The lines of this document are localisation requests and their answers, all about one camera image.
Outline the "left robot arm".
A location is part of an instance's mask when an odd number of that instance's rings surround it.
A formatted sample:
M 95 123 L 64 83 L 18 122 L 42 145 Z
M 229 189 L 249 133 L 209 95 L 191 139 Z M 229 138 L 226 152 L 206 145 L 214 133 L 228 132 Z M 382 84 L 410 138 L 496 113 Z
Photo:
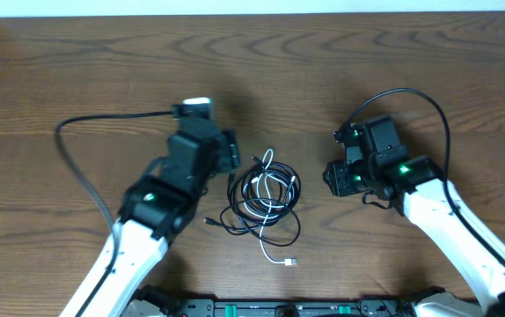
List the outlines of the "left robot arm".
M 179 130 L 124 195 L 99 257 L 64 316 L 120 316 L 142 280 L 194 219 L 209 179 L 239 164 L 234 131 Z

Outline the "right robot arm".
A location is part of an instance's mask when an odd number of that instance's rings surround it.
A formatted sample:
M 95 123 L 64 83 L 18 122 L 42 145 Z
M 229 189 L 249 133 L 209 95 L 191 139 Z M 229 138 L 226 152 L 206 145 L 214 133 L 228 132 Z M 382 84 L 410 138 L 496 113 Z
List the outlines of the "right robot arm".
M 399 306 L 405 316 L 505 316 L 505 244 L 461 199 L 429 157 L 410 158 L 392 118 L 346 123 L 333 134 L 345 158 L 322 174 L 335 196 L 375 195 L 441 249 L 472 289 L 475 303 L 429 291 Z

